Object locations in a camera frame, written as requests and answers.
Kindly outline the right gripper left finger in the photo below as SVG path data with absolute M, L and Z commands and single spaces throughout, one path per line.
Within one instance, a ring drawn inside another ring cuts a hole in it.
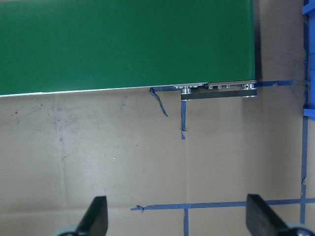
M 94 197 L 74 231 L 75 236 L 105 236 L 108 230 L 106 196 Z

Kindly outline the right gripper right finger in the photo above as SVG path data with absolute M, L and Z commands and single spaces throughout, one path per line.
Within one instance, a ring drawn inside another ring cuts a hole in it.
M 258 194 L 248 194 L 246 226 L 252 236 L 289 236 L 287 224 Z

